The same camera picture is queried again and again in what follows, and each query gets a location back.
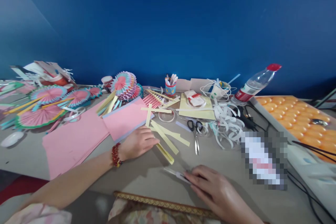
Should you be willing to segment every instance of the table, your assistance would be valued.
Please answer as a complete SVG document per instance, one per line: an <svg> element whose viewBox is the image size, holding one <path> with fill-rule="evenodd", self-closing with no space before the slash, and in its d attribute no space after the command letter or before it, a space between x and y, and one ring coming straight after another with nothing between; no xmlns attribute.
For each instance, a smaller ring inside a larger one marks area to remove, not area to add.
<svg viewBox="0 0 336 224"><path fill-rule="evenodd" d="M103 97L96 98L92 101L91 106L99 103L106 96L105 94ZM8 103L10 99L10 97L6 98L1 103ZM257 124L266 128L267 122L261 116L253 110L249 110L249 113ZM175 163L172 165L172 169L183 171L197 165L206 165L219 171L230 180L242 198L264 221L270 223L317 223L307 196L290 181L288 181L287 191L266 190L264 185L253 184L253 181L248 178L248 170L245 169L245 162L239 150L221 150L212 134L208 138L200 137L200 155L196 156L193 133L187 132L175 123L162 123L157 117L154 120L168 130L180 133L184 139L191 142L190 147L187 147L168 136L180 151L174 156ZM180 118L178 120L181 123L186 123ZM0 147L0 169L48 180L47 156L42 146L42 137L49 128L50 126L30 130L15 147L9 149ZM276 130L271 126L269 131ZM12 132L11 129L0 131L0 140ZM173 155L164 141L161 143ZM111 149L113 145L111 136L107 137L87 160ZM164 172L163 166L168 166L167 161L157 148L153 148L138 159L125 162L120 169L112 169L107 172L90 187L90 190L110 195L118 190L208 208L198 199L189 185ZM299 178L290 165L288 170ZM324 223L332 223L319 206L315 208Z"/></svg>

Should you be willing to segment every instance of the plastic bottle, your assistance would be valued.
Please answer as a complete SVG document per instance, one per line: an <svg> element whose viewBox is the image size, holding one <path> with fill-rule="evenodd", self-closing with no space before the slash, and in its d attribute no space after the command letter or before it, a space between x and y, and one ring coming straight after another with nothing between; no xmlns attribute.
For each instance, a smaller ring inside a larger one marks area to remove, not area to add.
<svg viewBox="0 0 336 224"><path fill-rule="evenodd" d="M239 106L245 106L253 96L270 83L275 72L280 68L281 65L279 64L270 64L265 70L253 75L231 98L231 102Z"/></svg>

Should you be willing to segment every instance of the blue wall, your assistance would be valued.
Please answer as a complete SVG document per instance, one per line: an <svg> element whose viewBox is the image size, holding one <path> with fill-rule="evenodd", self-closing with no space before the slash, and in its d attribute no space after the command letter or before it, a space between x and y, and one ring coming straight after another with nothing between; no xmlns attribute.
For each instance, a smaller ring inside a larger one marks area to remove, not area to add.
<svg viewBox="0 0 336 224"><path fill-rule="evenodd" d="M55 61L78 83L131 71L143 85L283 68L263 94L313 98L335 82L336 0L0 0L0 77Z"/></svg>

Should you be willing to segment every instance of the red bottle cap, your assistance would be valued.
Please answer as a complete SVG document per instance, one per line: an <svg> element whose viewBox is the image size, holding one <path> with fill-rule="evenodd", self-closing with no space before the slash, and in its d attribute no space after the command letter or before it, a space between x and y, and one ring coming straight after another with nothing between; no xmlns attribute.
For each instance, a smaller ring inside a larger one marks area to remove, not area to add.
<svg viewBox="0 0 336 224"><path fill-rule="evenodd" d="M270 71L278 71L280 68L282 67L282 65L279 65L279 64L271 64L269 65L266 69L267 70L270 70Z"/></svg>

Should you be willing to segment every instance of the sleeve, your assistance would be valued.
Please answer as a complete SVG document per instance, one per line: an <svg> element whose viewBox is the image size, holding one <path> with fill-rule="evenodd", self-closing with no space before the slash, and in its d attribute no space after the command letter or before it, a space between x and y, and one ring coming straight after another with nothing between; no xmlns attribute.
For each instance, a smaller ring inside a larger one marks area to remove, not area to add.
<svg viewBox="0 0 336 224"><path fill-rule="evenodd" d="M42 203L15 213L5 224L71 224L72 214Z"/></svg>

